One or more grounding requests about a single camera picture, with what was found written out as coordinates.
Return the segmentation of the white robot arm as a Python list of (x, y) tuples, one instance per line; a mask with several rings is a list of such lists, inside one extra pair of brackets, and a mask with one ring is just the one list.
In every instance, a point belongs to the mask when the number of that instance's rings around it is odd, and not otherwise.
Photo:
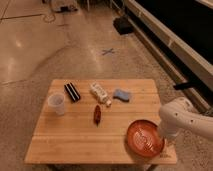
[(191, 101), (185, 97), (162, 105), (159, 117), (158, 134), (168, 141), (173, 141), (181, 129), (213, 141), (213, 117), (194, 113)]

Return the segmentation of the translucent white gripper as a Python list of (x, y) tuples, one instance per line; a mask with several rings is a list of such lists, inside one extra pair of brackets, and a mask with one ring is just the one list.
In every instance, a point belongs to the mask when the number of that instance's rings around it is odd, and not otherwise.
[(175, 139), (179, 135), (180, 129), (172, 124), (161, 122), (158, 125), (158, 134), (160, 137), (167, 140), (167, 145), (171, 146), (174, 144)]

